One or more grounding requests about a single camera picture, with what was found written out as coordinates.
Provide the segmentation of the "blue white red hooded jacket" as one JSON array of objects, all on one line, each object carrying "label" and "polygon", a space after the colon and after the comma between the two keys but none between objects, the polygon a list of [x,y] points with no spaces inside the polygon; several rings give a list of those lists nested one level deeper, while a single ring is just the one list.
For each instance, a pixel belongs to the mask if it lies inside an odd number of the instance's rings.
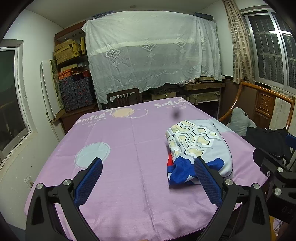
[{"label": "blue white red hooded jacket", "polygon": [[210,120],[182,120],[166,130],[170,149],[167,162],[170,186],[199,185],[194,161],[202,158],[222,177],[233,171],[230,149],[217,127]]}]

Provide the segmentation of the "black garment on chair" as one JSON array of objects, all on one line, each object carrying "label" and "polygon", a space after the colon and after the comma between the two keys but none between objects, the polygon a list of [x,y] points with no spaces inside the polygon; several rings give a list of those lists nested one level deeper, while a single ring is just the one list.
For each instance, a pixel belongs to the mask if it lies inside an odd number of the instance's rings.
[{"label": "black garment on chair", "polygon": [[262,148],[266,152],[279,158],[285,158],[289,162],[292,156],[290,147],[285,142],[287,134],[285,128],[278,130],[247,128],[246,135],[241,137],[255,148]]}]

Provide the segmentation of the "grey cushion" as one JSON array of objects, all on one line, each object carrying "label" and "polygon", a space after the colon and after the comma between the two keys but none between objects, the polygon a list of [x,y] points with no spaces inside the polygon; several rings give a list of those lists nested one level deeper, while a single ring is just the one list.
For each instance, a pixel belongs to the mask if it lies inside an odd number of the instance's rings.
[{"label": "grey cushion", "polygon": [[248,128],[257,127],[245,111],[238,107],[232,110],[230,122],[226,126],[239,136],[245,136]]}]

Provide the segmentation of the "pink smile blanket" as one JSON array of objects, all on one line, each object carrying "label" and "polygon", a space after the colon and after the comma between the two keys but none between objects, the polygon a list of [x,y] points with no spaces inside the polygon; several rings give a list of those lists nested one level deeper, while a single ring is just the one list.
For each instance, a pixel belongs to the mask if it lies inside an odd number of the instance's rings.
[{"label": "pink smile blanket", "polygon": [[103,171],[80,210],[100,240],[173,240],[203,229],[216,206],[198,185],[170,188],[166,130],[211,117],[181,97],[83,115],[36,178],[72,179],[98,157]]}]

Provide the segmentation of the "left window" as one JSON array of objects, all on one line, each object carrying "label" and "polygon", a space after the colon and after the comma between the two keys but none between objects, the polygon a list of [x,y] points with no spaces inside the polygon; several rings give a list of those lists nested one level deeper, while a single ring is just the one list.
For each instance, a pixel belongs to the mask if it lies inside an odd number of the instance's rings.
[{"label": "left window", "polygon": [[1,162],[31,132],[22,60],[22,40],[1,41]]}]

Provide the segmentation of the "white board leaning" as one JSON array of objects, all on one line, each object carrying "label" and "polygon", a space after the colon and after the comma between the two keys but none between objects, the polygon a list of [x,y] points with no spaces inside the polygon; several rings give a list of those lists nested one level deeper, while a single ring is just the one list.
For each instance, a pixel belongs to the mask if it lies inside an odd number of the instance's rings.
[{"label": "white board leaning", "polygon": [[65,113],[61,97],[57,66],[54,60],[42,60],[40,64],[41,87],[46,112],[50,122],[56,122]]}]

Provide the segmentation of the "checked curtain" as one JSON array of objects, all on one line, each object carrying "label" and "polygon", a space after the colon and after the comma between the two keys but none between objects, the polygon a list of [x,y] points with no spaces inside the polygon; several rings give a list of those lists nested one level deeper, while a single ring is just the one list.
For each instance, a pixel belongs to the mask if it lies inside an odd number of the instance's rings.
[{"label": "checked curtain", "polygon": [[226,11],[233,45],[233,81],[254,84],[254,70],[247,28],[234,1],[222,1]]}]

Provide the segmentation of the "dark wooden chair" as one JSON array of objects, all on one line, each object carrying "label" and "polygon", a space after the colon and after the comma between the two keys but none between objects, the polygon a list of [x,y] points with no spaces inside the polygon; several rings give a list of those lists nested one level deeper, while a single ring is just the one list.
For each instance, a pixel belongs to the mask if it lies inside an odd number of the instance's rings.
[{"label": "dark wooden chair", "polygon": [[138,88],[108,93],[106,97],[109,108],[119,108],[142,102]]}]

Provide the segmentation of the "right window with grille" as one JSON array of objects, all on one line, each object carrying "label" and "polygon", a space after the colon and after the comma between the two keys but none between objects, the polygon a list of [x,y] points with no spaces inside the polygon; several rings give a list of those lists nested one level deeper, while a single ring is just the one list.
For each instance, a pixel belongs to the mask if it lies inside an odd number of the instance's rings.
[{"label": "right window with grille", "polygon": [[255,81],[295,94],[295,39],[288,24],[268,8],[242,15],[253,49]]}]

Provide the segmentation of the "yellow cardboard boxes stack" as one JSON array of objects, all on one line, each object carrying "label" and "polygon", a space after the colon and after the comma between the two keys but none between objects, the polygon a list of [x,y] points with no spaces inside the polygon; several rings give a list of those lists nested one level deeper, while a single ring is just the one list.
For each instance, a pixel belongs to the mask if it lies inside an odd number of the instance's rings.
[{"label": "yellow cardboard boxes stack", "polygon": [[86,55],[86,46],[84,36],[77,42],[68,39],[54,47],[54,58],[59,67],[64,67],[69,63],[77,63],[77,61]]}]

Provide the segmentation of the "white lace cover cloth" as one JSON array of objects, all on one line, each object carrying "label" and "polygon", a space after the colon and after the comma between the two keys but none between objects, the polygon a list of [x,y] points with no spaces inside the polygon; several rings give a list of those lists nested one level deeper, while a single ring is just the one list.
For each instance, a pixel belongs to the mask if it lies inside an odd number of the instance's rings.
[{"label": "white lace cover cloth", "polygon": [[170,11],[122,11],[88,20],[82,30],[99,104],[116,91],[222,79],[213,21]]}]

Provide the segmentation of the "wooden bed frame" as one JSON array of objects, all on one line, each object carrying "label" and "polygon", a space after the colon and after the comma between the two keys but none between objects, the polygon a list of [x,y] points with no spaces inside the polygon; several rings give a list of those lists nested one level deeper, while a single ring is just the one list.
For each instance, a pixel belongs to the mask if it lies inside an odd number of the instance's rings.
[{"label": "wooden bed frame", "polygon": [[225,88],[225,80],[216,81],[202,77],[194,79],[186,84],[166,83],[161,87],[150,88],[148,90],[152,100],[182,97],[193,105],[200,103],[215,102],[220,103],[222,90]]}]

